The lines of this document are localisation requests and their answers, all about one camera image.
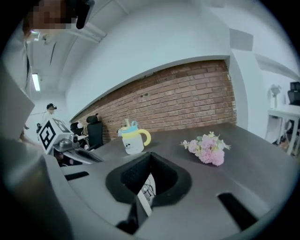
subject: cup with yellow handle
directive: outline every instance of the cup with yellow handle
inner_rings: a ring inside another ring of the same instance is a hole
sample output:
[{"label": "cup with yellow handle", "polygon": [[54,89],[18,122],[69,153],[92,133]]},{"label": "cup with yellow handle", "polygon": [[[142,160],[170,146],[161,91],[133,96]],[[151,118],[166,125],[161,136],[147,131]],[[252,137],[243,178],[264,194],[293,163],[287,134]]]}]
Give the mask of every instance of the cup with yellow handle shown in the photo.
[{"label": "cup with yellow handle", "polygon": [[[150,133],[145,129],[138,129],[136,121],[133,121],[127,129],[121,130],[121,133],[126,153],[129,155],[142,152],[144,146],[151,142]],[[147,140],[145,142],[143,142],[141,134],[146,135]]]}]

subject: brick wall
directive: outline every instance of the brick wall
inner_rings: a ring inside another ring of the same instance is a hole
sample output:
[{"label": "brick wall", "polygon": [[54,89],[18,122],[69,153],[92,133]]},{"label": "brick wall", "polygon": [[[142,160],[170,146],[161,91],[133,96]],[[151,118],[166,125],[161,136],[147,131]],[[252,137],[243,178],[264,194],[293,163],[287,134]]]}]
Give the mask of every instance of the brick wall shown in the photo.
[{"label": "brick wall", "polygon": [[236,123],[235,99],[223,60],[178,65],[131,82],[98,100],[77,115],[98,113],[104,142],[117,137],[129,118],[149,132]]}]

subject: black cap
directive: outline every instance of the black cap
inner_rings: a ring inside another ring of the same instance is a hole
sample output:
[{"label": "black cap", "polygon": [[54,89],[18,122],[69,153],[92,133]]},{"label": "black cap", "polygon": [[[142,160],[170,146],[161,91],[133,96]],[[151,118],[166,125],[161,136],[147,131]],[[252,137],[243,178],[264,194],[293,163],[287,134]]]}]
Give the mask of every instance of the black cap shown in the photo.
[{"label": "black cap", "polygon": [[49,104],[47,105],[47,110],[48,110],[50,107],[53,107],[54,109],[57,109],[57,107],[56,107],[53,103],[49,103]]}]

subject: ceiling light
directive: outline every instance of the ceiling light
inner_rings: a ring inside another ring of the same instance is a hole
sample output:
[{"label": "ceiling light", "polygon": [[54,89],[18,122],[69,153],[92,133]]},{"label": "ceiling light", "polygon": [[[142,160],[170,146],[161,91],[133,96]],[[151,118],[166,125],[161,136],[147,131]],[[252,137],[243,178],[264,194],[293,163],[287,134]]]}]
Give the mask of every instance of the ceiling light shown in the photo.
[{"label": "ceiling light", "polygon": [[41,89],[39,87],[39,82],[38,82],[38,75],[36,73],[32,74],[32,80],[33,80],[34,88],[36,89],[36,91],[41,91]]}]

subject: white table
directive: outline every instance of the white table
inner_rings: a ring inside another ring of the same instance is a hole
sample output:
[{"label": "white table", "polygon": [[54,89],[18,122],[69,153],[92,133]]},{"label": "white table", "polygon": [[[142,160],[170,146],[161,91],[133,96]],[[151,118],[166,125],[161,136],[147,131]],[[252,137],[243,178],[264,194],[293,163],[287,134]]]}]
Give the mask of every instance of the white table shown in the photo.
[{"label": "white table", "polygon": [[[300,106],[279,104],[277,106],[277,108],[270,108],[268,112],[269,112],[269,115],[280,118],[280,128],[279,128],[277,142],[280,141],[281,133],[283,130],[283,122],[284,122],[283,119],[295,121],[294,128],[292,130],[291,142],[290,142],[289,148],[287,150],[287,154],[290,155],[293,150],[293,146],[294,146],[295,140],[296,140],[298,123],[299,123],[299,119],[300,119]],[[299,145],[300,145],[300,137],[298,138],[298,141],[297,141],[295,155],[297,155],[297,153],[298,153]]]}]

